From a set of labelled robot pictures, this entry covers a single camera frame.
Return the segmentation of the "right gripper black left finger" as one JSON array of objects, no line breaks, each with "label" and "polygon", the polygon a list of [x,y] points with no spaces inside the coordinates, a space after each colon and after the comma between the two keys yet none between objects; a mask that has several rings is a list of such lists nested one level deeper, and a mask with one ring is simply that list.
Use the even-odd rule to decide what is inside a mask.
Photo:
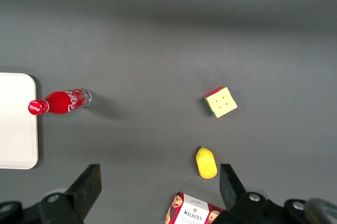
[{"label": "right gripper black left finger", "polygon": [[83,223],[102,190],[101,167],[89,165],[65,190],[38,203],[41,223]]}]

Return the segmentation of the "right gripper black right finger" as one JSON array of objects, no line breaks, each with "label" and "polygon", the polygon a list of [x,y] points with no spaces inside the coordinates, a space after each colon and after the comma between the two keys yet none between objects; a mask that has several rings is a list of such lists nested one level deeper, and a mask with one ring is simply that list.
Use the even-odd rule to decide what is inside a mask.
[{"label": "right gripper black right finger", "polygon": [[287,223],[283,208],[246,191],[230,164],[220,165],[220,194],[226,209],[214,223]]}]

